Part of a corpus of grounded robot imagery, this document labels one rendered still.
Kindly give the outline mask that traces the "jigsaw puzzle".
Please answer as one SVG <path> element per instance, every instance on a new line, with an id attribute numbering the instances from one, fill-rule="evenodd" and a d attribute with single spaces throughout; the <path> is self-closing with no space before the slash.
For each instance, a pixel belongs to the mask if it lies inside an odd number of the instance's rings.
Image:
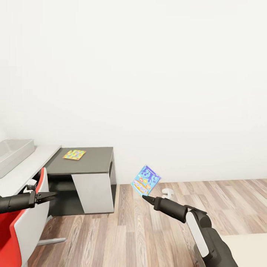
<path id="1" fill-rule="evenodd" d="M 69 151 L 63 158 L 79 160 L 86 151 L 73 150 Z"/>

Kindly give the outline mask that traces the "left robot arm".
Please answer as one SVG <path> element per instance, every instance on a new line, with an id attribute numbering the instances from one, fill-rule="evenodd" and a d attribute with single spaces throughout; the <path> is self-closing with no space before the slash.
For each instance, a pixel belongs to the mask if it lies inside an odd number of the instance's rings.
<path id="1" fill-rule="evenodd" d="M 56 198 L 51 196 L 57 195 L 58 192 L 38 192 L 36 194 L 37 185 L 36 180 L 29 179 L 23 194 L 0 196 L 0 214 L 34 208 L 35 204 L 42 204 Z"/>

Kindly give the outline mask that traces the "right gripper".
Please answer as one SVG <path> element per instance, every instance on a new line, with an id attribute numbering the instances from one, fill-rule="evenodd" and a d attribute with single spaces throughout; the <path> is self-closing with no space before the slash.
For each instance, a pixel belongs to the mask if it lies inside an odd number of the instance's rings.
<path id="1" fill-rule="evenodd" d="M 162 197 L 150 197 L 142 195 L 144 200 L 147 200 L 150 204 L 154 205 L 154 210 L 161 211 L 170 217 L 174 218 L 174 209 L 177 202 Z"/>

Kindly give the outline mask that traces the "board game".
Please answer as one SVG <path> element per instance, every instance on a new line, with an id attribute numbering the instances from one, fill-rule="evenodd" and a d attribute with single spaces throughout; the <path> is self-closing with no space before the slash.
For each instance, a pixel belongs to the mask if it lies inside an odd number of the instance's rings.
<path id="1" fill-rule="evenodd" d="M 161 177 L 146 164 L 131 185 L 141 196 L 148 196 L 160 179 Z"/>

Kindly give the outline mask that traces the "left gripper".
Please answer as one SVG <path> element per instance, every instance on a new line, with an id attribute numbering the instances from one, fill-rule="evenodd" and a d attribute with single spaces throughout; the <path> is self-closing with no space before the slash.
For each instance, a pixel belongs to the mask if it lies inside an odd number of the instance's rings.
<path id="1" fill-rule="evenodd" d="M 34 208 L 35 204 L 54 200 L 56 197 L 51 196 L 57 194 L 58 192 L 38 192 L 36 194 L 36 190 L 33 190 L 31 193 L 13 195 L 9 201 L 8 212 Z"/>

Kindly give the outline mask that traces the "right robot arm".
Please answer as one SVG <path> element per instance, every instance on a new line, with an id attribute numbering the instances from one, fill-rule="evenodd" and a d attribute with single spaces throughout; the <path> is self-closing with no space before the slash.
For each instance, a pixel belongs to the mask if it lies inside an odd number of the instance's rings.
<path id="1" fill-rule="evenodd" d="M 212 228 L 206 211 L 172 201 L 173 189 L 165 188 L 162 193 L 166 195 L 156 198 L 142 195 L 142 198 L 154 205 L 154 210 L 161 211 L 182 223 L 187 222 L 206 267 L 239 267 L 228 245 L 216 229 Z M 188 208 L 191 211 L 188 211 Z"/>

